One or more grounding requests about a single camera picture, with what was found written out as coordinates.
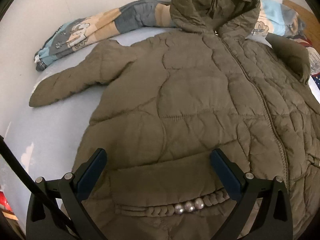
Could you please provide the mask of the wooden headboard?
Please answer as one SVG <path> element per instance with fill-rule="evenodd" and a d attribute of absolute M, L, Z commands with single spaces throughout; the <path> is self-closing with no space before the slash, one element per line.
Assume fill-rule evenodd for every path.
<path fill-rule="evenodd" d="M 316 16 L 307 9 L 290 0 L 283 0 L 283 4 L 298 12 L 299 17 L 306 24 L 306 28 L 304 29 L 304 35 L 312 42 L 313 47 L 316 50 L 319 50 L 320 31 L 319 22 Z"/>

